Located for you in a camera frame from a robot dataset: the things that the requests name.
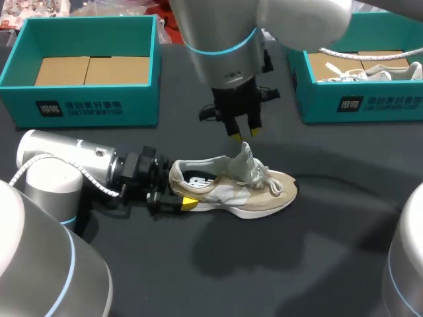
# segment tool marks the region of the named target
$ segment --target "beige sneaker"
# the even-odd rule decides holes
[[[330,82],[330,83],[345,83],[345,82],[352,82],[352,81],[392,81],[392,76],[387,71],[384,71],[381,68],[381,65],[375,66],[369,71],[365,71],[363,69],[352,69],[345,73],[341,72],[339,68],[332,65],[331,63],[326,63],[326,67],[328,67],[331,71],[336,73],[338,76],[323,79],[322,82]]]
[[[376,65],[365,71],[367,76],[388,73],[392,81],[421,81],[423,80],[423,66],[415,61],[408,67],[387,67]]]
[[[296,181],[252,157],[248,143],[234,159],[177,160],[169,172],[174,193],[186,197],[182,210],[225,209],[243,219],[269,216],[297,196]]]

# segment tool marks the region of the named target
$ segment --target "logo on box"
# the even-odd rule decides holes
[[[63,117],[59,102],[57,101],[36,101],[35,104],[43,117]]]
[[[338,112],[357,112],[363,99],[363,96],[343,96],[339,102]]]

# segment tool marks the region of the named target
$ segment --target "white shoelace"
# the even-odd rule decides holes
[[[256,168],[250,172],[251,179],[248,182],[239,183],[259,189],[262,189],[265,185],[267,185],[270,188],[270,193],[272,195],[279,196],[282,193],[282,190],[284,190],[282,184],[267,174],[267,170],[269,169],[268,166],[265,166],[257,158],[254,158],[254,161],[256,163]]]
[[[338,75],[338,77],[333,77],[329,79],[325,79],[323,81],[329,82],[340,82],[340,81],[364,81],[367,79],[367,75],[363,69],[353,69],[351,71],[346,71],[343,73],[337,66],[334,66],[331,63],[326,63],[326,67],[328,67],[331,71]]]

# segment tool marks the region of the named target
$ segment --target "black tablecloth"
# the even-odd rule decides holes
[[[83,238],[112,272],[112,317],[385,316],[381,273],[401,207],[423,175],[423,127],[304,125],[284,52],[271,43],[270,53],[275,71],[258,83],[282,97],[265,104],[264,129],[250,145],[271,169],[298,177],[297,199],[255,221],[224,211],[154,221],[144,207],[117,220],[93,210]],[[143,145],[173,159],[236,155],[240,145],[220,123],[198,121],[211,101],[185,49],[164,46],[156,128],[57,132],[121,155]],[[16,170],[23,133],[0,106],[2,180]]]

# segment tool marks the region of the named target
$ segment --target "shoe logo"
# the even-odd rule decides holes
[[[201,177],[191,177],[188,185],[194,188],[204,188],[208,186],[213,180],[207,180]]]

